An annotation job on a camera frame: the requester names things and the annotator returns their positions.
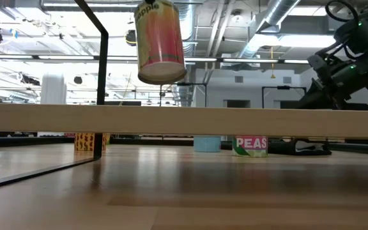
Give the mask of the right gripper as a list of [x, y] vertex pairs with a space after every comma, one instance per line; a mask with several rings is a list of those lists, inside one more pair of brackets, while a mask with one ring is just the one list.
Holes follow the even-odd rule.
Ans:
[[333, 56], [327, 61], [320, 55], [313, 55], [308, 62], [317, 75], [312, 79], [309, 90], [297, 102], [296, 109], [344, 109], [346, 102], [340, 95], [353, 94], [351, 85], [335, 79], [333, 74], [338, 73], [353, 63], [352, 60], [343, 61]]

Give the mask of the short can with PEAS label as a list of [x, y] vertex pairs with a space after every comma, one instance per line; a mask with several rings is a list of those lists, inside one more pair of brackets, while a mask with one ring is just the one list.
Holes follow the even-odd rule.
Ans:
[[237, 157], [264, 158], [268, 156], [268, 138], [250, 135], [235, 136], [232, 148], [233, 155]]

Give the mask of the light blue short can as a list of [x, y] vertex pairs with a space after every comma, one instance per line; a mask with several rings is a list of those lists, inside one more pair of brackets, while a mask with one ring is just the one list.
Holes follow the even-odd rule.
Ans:
[[196, 152], [219, 152], [221, 137], [219, 136], [195, 136], [194, 151]]

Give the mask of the yellow hanging ceiling object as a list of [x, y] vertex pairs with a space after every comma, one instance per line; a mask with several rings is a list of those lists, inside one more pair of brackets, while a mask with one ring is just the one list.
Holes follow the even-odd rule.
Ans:
[[[270, 48], [270, 57], [271, 57], [271, 59], [273, 59], [273, 47], [271, 47]], [[272, 73], [271, 73], [271, 79], [275, 79], [276, 78], [276, 76], [275, 76], [275, 74], [274, 74], [274, 63], [271, 63], [271, 70], [272, 70]]]

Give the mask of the long ceiling light strip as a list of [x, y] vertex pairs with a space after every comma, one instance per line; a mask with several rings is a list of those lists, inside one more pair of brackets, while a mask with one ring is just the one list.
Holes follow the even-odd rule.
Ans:
[[[57, 59], [57, 60], [99, 60], [100, 56], [20, 55], [0, 54], [0, 59]], [[107, 56], [110, 61], [137, 61], [135, 56]]]
[[307, 60], [301, 59], [242, 59], [242, 58], [222, 58], [222, 57], [186, 57], [186, 62], [202, 62], [202, 63], [272, 63], [272, 64], [299, 64], [307, 65]]

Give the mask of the black background station frame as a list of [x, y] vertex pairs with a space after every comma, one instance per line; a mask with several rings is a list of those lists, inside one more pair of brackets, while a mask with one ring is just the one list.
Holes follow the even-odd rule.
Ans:
[[287, 86], [287, 85], [283, 85], [283, 86], [262, 86], [261, 87], [261, 108], [264, 109], [265, 108], [265, 89], [276, 89], [276, 90], [290, 90], [290, 89], [301, 89], [303, 91], [303, 95], [304, 96], [307, 93], [307, 88], [306, 87], [295, 87], [295, 86]]
[[163, 102], [163, 98], [165, 98], [166, 93], [172, 94], [172, 100], [174, 101], [174, 105], [179, 107], [190, 107], [192, 102], [195, 102], [193, 99], [196, 89], [202, 86], [204, 89], [201, 89], [201, 92], [204, 94], [204, 107], [208, 106], [208, 91], [206, 83], [196, 83], [196, 82], [177, 82], [168, 85], [164, 88], [163, 85], [160, 86], [158, 97], [159, 97], [159, 106], [161, 107]]

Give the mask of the corrugated silver duct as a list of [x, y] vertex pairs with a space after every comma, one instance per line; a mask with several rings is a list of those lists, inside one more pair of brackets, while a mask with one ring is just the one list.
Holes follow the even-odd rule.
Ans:
[[196, 46], [196, 7], [192, 4], [177, 4], [180, 17], [181, 39], [184, 56], [191, 56]]

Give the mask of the smooth silver ventilation duct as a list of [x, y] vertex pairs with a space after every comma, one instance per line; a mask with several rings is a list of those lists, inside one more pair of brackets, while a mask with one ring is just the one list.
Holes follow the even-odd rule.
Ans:
[[277, 33], [282, 21], [301, 0], [270, 0], [265, 11], [254, 15], [248, 28], [249, 40], [237, 54], [238, 58], [253, 58], [263, 46], [263, 36], [259, 32], [272, 28]]

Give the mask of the wooden shelf with black frame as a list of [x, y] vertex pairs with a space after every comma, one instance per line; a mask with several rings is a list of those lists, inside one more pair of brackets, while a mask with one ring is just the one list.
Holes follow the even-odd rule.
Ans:
[[0, 131], [92, 132], [94, 160], [104, 133], [368, 139], [368, 111], [105, 105], [109, 34], [86, 0], [75, 2], [101, 34], [96, 105], [0, 103]]

